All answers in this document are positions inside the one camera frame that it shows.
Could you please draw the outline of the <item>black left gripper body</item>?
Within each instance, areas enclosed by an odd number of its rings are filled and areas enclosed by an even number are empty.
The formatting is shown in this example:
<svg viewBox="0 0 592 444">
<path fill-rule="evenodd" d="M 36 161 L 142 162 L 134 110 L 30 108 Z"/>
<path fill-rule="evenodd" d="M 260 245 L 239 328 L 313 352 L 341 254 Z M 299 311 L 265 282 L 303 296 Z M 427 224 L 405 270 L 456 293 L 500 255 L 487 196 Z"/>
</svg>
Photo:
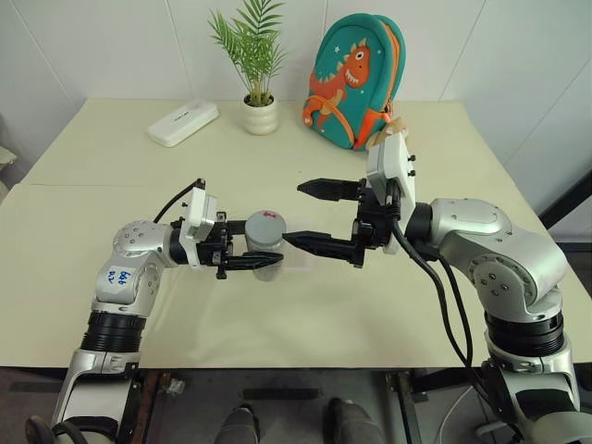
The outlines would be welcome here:
<svg viewBox="0 0 592 444">
<path fill-rule="evenodd" d="M 216 278 L 228 277 L 228 257 L 231 255 L 231 234 L 228 228 L 227 213 L 216 213 L 216 221 L 206 239 L 197 244 L 199 264 L 214 267 Z"/>
</svg>

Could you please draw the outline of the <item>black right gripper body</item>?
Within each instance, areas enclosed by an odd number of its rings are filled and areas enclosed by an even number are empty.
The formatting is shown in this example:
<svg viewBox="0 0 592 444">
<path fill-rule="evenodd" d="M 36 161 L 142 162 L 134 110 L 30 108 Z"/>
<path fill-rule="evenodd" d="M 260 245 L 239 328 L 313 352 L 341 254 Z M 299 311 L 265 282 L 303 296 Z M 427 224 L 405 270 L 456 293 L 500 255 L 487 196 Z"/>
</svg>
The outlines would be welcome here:
<svg viewBox="0 0 592 444">
<path fill-rule="evenodd" d="M 396 253 L 399 243 L 393 228 L 401 220 L 401 190 L 394 179 L 387 180 L 387 193 L 379 200 L 367 179 L 359 181 L 357 214 L 351 239 L 357 248 Z"/>
</svg>

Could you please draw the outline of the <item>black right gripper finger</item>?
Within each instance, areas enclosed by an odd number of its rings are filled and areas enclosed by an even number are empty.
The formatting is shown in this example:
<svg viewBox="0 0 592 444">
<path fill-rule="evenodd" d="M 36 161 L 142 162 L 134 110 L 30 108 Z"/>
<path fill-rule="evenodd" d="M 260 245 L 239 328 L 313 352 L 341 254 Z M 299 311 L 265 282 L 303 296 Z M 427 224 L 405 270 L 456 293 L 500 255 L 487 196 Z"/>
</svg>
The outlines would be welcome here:
<svg viewBox="0 0 592 444">
<path fill-rule="evenodd" d="M 355 240 L 337 239 L 328 233 L 311 230 L 284 233 L 282 238 L 312 255 L 345 261 L 358 268 L 364 266 L 364 248 Z"/>
<path fill-rule="evenodd" d="M 344 179 L 311 179 L 299 184 L 297 191 L 325 201 L 358 201 L 360 183 Z"/>
</svg>

